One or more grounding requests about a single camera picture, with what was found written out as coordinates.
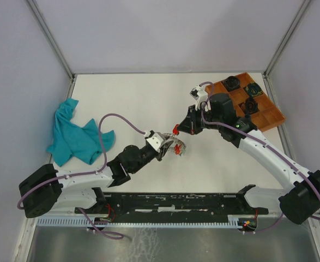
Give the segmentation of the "silver keyring with keys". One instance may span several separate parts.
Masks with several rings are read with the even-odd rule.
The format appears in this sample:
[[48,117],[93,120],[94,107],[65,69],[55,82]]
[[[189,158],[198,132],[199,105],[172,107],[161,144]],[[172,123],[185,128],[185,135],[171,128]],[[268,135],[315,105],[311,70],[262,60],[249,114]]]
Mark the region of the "silver keyring with keys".
[[177,138],[177,135],[171,133],[163,133],[163,136],[171,141],[173,144],[169,147],[169,151],[173,152],[177,156],[182,156],[186,151],[186,144]]

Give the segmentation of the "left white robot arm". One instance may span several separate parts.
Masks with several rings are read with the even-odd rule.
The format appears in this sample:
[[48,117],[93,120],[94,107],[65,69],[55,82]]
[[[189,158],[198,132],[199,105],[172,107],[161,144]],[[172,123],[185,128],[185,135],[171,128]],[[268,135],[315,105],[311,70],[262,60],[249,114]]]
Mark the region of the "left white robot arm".
[[131,175],[154,159],[161,161],[173,144],[172,137],[156,133],[146,139],[142,148],[127,146],[102,171],[59,172],[52,164],[45,164],[19,184],[18,208],[27,218],[76,208],[99,213],[106,206],[102,194],[106,188],[128,182]]

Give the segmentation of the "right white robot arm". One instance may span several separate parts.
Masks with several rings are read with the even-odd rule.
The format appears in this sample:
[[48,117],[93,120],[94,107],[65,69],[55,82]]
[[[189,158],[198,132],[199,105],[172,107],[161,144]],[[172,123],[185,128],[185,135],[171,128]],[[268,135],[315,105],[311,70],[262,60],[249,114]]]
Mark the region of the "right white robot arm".
[[282,186],[281,190],[255,187],[239,196],[235,200],[239,212],[249,213],[268,204],[295,224],[315,217],[320,209],[320,170],[311,172],[276,149],[249,116],[237,116],[228,94],[209,96],[206,91],[192,91],[191,95],[196,103],[188,108],[178,131],[197,135],[204,129],[217,130],[224,140],[258,161]]

